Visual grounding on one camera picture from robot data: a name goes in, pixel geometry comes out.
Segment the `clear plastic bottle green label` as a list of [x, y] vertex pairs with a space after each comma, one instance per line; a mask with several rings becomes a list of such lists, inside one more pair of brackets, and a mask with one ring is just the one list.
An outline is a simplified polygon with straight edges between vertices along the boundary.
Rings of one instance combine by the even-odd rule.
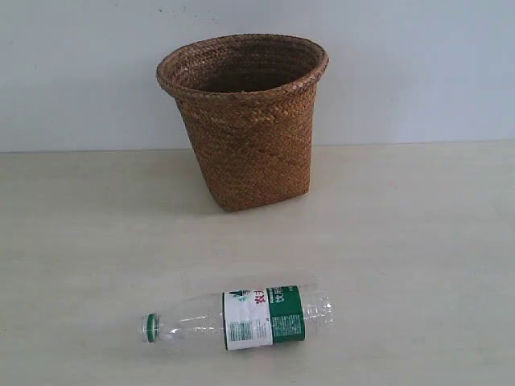
[[239, 351], [300, 343], [332, 322], [329, 296], [315, 285], [238, 289], [189, 298], [142, 317], [146, 343], [172, 350]]

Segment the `brown woven wicker basket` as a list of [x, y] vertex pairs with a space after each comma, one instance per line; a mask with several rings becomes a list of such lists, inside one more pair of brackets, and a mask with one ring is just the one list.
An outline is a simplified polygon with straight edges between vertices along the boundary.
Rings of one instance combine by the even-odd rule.
[[206, 39], [166, 55], [159, 86], [177, 105], [204, 181], [226, 211], [305, 195], [311, 182], [317, 43], [290, 35]]

